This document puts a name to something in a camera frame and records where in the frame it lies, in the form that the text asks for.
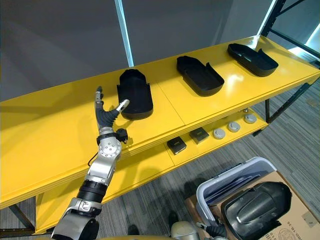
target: black plastic container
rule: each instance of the black plastic container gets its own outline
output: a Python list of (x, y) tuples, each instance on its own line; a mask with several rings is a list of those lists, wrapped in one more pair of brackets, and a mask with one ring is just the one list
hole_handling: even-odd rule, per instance
[(149, 117), (154, 110), (150, 84), (145, 75), (137, 69), (128, 69), (120, 76), (117, 85), (119, 103), (130, 100), (129, 105), (121, 113), (125, 119), (139, 120)]
[(203, 65), (198, 59), (190, 56), (180, 56), (176, 60), (177, 70), (199, 96), (211, 96), (225, 83), (209, 63)]
[(232, 43), (228, 46), (228, 53), (242, 66), (259, 77), (272, 74), (279, 66), (278, 63), (260, 49), (258, 52), (246, 45)]
[(287, 185), (266, 181), (226, 200), (221, 212), (237, 239), (256, 240), (281, 225), (278, 219), (290, 210), (291, 198)]

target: robotic arm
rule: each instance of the robotic arm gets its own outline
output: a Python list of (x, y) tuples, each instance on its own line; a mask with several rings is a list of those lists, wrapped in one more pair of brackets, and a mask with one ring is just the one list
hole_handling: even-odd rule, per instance
[(129, 104), (124, 100), (111, 111), (104, 111), (102, 87), (95, 92), (95, 116), (99, 136), (97, 137), (98, 153), (90, 166), (84, 182), (74, 197), (51, 235), (55, 240), (94, 240), (97, 237), (99, 223), (96, 216), (101, 213), (102, 199), (116, 169), (120, 157), (121, 144), (127, 143), (125, 129), (113, 130), (114, 120)]

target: yellow shelf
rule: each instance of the yellow shelf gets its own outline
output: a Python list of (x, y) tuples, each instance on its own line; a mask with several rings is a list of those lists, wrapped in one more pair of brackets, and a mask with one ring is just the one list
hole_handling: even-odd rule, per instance
[[(243, 111), (236, 112), (223, 119), (203, 126), (204, 130), (209, 134), (209, 137), (199, 144), (195, 143), (195, 141), (190, 137), (189, 133), (180, 136), (187, 147), (177, 155), (174, 155), (168, 146), (165, 145), (174, 165), (179, 166), (185, 162), (189, 162), (195, 158), (198, 158), (199, 156), (202, 156), (250, 133), (253, 133), (256, 130), (263, 129), (268, 125), (257, 113), (251, 109), (249, 109), (248, 114), (254, 114), (257, 118), (257, 121), (253, 124), (246, 123), (244, 120), (246, 114), (247, 113)], [(232, 121), (237, 122), (241, 126), (238, 132), (231, 132), (228, 130), (228, 123)], [(223, 139), (214, 138), (213, 130), (217, 128), (224, 130), (225, 137)]]
[[(102, 202), (106, 203), (197, 157), (223, 147), (256, 130), (263, 129), (268, 125), (251, 109), (249, 113), (255, 114), (257, 117), (257, 121), (253, 124), (248, 124), (243, 120), (245, 113), (241, 111), (205, 125), (203, 128), (209, 133), (209, 137), (200, 144), (195, 144), (189, 134), (182, 135), (181, 138), (185, 141), (187, 147), (177, 155), (173, 155), (164, 143), (119, 161), (110, 187), (107, 190), (107, 195)], [(241, 129), (238, 132), (230, 132), (227, 129), (227, 124), (230, 121), (237, 121)], [(218, 127), (226, 132), (225, 138), (220, 140), (212, 136), (213, 129)], [(77, 195), (83, 181), (84, 177), (80, 177), (37, 196), (36, 234), (41, 234), (58, 223), (70, 200)]]
[[(120, 116), (115, 121), (115, 129), (126, 128), (130, 136), (123, 145), (123, 159), (320, 76), (319, 69), (268, 38), (253, 36), (234, 43), (257, 44), (279, 67), (270, 76), (254, 76), (228, 55), (229, 43), (185, 53), (210, 62), (224, 78), (222, 89), (208, 97), (197, 96), (184, 82), (176, 70), (177, 56), (135, 67), (150, 83), (154, 112), (143, 120), (128, 121)], [(97, 151), (94, 92), (101, 85), (105, 106), (116, 106), (116, 85), (123, 72), (89, 77), (0, 103), (0, 209), (85, 174), (88, 159)]]

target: round button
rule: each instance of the round button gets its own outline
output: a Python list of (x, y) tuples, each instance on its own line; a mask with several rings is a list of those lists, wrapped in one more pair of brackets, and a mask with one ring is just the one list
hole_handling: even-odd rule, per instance
[(244, 121), (247, 124), (254, 124), (257, 121), (257, 117), (255, 115), (253, 115), (253, 114), (246, 114), (244, 116)]
[(229, 129), (231, 132), (236, 133), (236, 132), (239, 131), (240, 125), (239, 125), (237, 122), (232, 121), (232, 122), (229, 122), (229, 124), (228, 124), (228, 129)]
[(213, 130), (213, 136), (215, 139), (223, 139), (226, 136), (226, 133), (223, 129), (217, 128)]

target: lower shelf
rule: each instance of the lower shelf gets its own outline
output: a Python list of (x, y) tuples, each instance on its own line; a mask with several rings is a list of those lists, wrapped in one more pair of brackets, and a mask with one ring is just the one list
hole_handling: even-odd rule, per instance
[[(195, 158), (223, 147), (239, 138), (265, 128), (268, 124), (251, 109), (249, 113), (257, 117), (257, 121), (248, 124), (244, 121), (244, 112), (236, 112), (228, 117), (222, 118), (213, 123), (203, 126), (209, 133), (209, 137), (196, 144), (189, 134), (181, 136), (187, 147), (177, 155), (173, 155), (166, 144), (160, 144), (145, 150), (137, 155), (127, 157), (117, 162), (116, 171), (111, 184), (107, 189), (103, 203), (106, 203), (118, 196), (121, 196), (145, 183), (158, 178), (169, 171), (178, 168)], [(238, 132), (230, 132), (227, 125), (230, 121), (236, 121), (241, 129)], [(226, 136), (217, 140), (213, 137), (213, 129), (224, 129)], [(78, 193), (84, 177), (62, 184), (36, 197), (36, 234), (41, 234), (55, 226), (70, 200)]]

